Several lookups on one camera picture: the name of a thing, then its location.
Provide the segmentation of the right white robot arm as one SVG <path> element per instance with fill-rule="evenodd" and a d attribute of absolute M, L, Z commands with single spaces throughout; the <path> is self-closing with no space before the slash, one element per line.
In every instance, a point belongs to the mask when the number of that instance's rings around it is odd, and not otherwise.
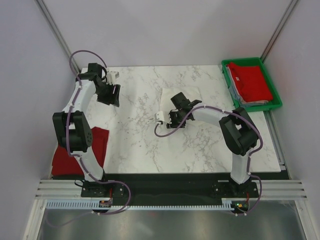
<path fill-rule="evenodd" d="M 184 128 L 187 121 L 199 121 L 220 127 L 227 148 L 232 153 L 229 191 L 235 197 L 247 191 L 246 182 L 251 177 L 252 154 L 263 147 L 262 136 L 248 112 L 238 107 L 232 111 L 205 105 L 201 100 L 190 101 L 179 92 L 171 98 L 175 109 L 166 120 L 166 127 L 174 132 Z"/>

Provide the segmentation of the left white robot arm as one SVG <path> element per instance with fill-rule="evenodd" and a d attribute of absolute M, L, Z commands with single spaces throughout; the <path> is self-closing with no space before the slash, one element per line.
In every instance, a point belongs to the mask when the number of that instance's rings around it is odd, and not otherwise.
<path fill-rule="evenodd" d="M 110 71 L 98 63 L 89 63 L 86 72 L 76 74 L 75 89 L 68 104 L 52 116 L 58 145 L 76 159 L 84 179 L 94 182 L 92 191 L 99 197 L 109 193 L 110 185 L 102 180 L 105 171 L 92 148 L 94 138 L 86 111 L 94 95 L 99 103 L 120 106 L 121 86 L 115 83 L 119 76 L 117 71 Z"/>

